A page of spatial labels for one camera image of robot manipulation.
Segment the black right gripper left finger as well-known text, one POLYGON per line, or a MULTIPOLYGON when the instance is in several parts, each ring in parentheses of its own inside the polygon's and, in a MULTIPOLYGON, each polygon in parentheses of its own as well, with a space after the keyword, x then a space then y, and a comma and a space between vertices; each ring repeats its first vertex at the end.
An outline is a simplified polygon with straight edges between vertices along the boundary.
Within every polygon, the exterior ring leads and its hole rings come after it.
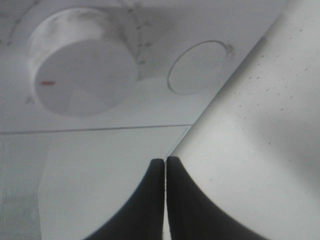
POLYGON ((88 240, 161 240, 164 223, 164 160, 153 159, 122 208, 88 240))

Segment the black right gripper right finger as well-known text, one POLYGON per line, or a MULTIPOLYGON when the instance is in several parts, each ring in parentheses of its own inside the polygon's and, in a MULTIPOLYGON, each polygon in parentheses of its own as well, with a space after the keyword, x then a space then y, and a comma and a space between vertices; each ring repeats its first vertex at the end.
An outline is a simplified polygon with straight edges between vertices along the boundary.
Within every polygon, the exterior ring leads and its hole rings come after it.
POLYGON ((215 205, 181 160, 166 160, 166 205, 172 240, 264 240, 215 205))

